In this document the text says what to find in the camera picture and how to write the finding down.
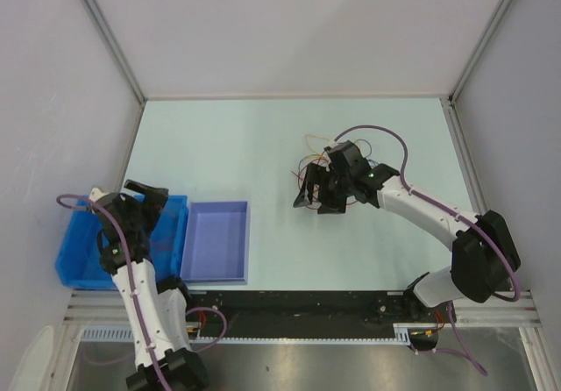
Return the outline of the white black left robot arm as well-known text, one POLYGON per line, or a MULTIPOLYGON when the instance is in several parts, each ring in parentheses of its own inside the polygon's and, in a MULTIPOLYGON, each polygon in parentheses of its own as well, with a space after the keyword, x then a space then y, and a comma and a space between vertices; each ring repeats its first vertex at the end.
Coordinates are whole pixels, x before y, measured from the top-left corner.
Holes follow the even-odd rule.
POLYGON ((93 188, 100 264, 119 292, 131 326, 135 371, 130 390, 204 390, 209 375, 189 342, 194 300, 175 276, 159 281, 150 238, 168 201, 165 188, 127 181, 132 194, 93 188))

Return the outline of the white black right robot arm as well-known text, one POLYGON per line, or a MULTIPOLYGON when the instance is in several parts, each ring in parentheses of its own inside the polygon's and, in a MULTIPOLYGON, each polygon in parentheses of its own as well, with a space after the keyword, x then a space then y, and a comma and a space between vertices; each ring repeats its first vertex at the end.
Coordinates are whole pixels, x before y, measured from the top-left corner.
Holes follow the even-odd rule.
POLYGON ((324 150, 327 163, 305 168, 293 205, 319 214, 343 214, 348 201, 369 204, 403 217, 451 252, 448 267, 425 273, 403 293, 404 314, 424 322, 442 303, 465 297, 484 303, 512 278, 521 260, 506 220, 489 210, 461 211, 406 185, 402 172, 372 164, 351 141, 324 150))

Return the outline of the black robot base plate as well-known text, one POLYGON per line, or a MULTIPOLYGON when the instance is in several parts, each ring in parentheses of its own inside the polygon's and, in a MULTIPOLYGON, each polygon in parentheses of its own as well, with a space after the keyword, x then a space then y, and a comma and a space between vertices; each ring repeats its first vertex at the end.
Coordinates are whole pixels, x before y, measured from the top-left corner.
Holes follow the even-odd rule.
POLYGON ((409 292, 387 291, 191 291, 188 307, 221 311, 231 339, 392 338, 398 323, 448 318, 444 303, 428 309, 409 292))

